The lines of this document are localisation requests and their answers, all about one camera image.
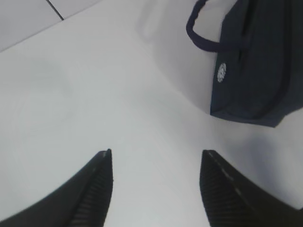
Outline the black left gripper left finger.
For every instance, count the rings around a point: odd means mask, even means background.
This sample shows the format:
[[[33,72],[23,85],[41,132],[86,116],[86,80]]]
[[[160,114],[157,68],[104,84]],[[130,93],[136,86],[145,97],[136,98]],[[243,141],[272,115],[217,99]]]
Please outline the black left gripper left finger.
[[[112,151],[98,152],[67,182],[2,227],[102,227],[113,191]]]

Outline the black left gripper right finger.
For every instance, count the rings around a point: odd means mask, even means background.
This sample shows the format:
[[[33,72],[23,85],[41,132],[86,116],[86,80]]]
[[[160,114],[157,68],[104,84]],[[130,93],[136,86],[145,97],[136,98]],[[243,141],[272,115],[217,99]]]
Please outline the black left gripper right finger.
[[[200,192],[212,227],[301,227],[294,209],[242,175],[215,150],[202,152]]]

